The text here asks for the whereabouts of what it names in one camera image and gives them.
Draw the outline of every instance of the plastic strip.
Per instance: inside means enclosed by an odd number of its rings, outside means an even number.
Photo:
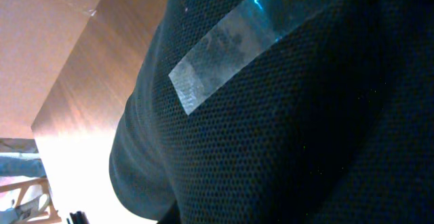
[[[258,55],[336,1],[243,0],[170,72],[186,114]]]

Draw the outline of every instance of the beige wall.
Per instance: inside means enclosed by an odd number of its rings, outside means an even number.
[[[31,124],[99,0],[0,0],[0,138]]]

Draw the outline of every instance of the clear tape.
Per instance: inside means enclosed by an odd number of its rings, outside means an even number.
[[[257,56],[337,0],[243,0],[170,72],[190,115]]]

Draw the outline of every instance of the wooden floor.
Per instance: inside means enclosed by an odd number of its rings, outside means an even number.
[[[109,153],[166,1],[101,0],[32,125],[61,217],[146,223],[117,200]]]

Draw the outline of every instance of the black mesh fabric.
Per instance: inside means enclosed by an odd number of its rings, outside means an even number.
[[[168,77],[241,0],[169,0],[110,172],[121,203],[182,223],[433,223],[434,7],[342,0],[189,116]]]

